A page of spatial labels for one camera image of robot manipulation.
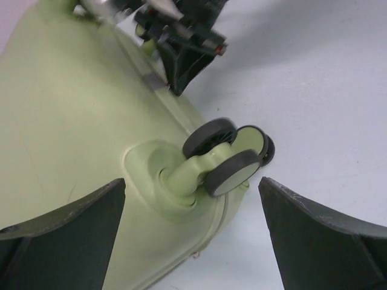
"gray wheel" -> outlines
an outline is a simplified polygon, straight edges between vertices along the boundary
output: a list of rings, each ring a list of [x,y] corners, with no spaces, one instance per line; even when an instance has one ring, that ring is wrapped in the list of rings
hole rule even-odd
[[[183,146],[183,154],[187,159],[204,155],[219,144],[232,144],[235,141],[236,134],[236,127],[229,119],[212,120],[199,127],[188,137]]]
[[[260,168],[261,161],[262,158],[254,150],[242,151],[211,171],[203,186],[213,198],[224,195],[253,176]]]

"light green suitcase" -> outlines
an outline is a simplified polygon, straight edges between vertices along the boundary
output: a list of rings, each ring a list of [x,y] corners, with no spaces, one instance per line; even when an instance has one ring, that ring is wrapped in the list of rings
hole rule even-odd
[[[103,280],[105,290],[146,289],[230,222],[248,178],[274,154],[272,140],[257,127],[237,129],[226,118],[206,123],[184,96],[169,92],[145,48],[118,28],[74,15],[76,2],[32,6],[0,58],[2,289],[101,289]],[[106,232],[115,238],[110,260],[93,272],[94,263],[47,234],[81,221],[71,207],[83,208],[82,198],[113,180],[125,181],[125,206],[119,206],[122,195],[106,193],[118,204],[104,210],[123,211],[117,236]],[[111,220],[100,219],[100,229]],[[78,232],[67,234],[88,249],[93,233],[100,239],[99,227],[82,235],[90,222],[79,223]],[[34,243],[20,252],[25,237],[40,237],[40,247],[68,253],[61,257],[69,261],[43,266],[48,260]],[[18,271],[22,264],[36,272]],[[77,274],[60,279],[70,268]]]

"black plastic guard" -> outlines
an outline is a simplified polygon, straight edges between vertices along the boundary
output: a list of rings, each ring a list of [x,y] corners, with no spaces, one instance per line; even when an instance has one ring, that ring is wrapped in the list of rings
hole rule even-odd
[[[163,61],[170,90],[178,97],[182,95],[189,83],[215,59],[215,56],[195,50],[177,45],[173,47],[169,42],[158,43],[157,50]]]
[[[387,228],[304,198],[270,178],[259,191],[285,290],[386,290]]]
[[[1,290],[101,290],[125,203],[116,179],[0,231]]]

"suitcase shell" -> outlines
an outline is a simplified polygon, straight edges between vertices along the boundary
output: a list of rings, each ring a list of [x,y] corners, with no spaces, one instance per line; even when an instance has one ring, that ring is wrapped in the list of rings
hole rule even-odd
[[[169,162],[168,152],[179,159],[205,121],[169,92],[157,64],[125,33],[69,20],[41,2],[0,58],[0,228],[122,177],[126,201],[104,289],[145,289],[208,245],[248,184],[203,195],[189,210],[155,197],[145,172]],[[160,164],[146,153],[152,146],[165,150]]]

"white background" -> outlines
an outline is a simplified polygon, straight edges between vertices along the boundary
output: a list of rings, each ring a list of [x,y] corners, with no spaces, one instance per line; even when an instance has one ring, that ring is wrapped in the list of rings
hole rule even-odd
[[[1,0],[0,51],[31,3]],[[131,21],[123,26],[132,34]],[[216,29],[229,49],[186,94],[208,120],[263,128],[276,157],[232,224],[153,290],[283,290],[262,176],[387,225],[387,1],[230,0]]]

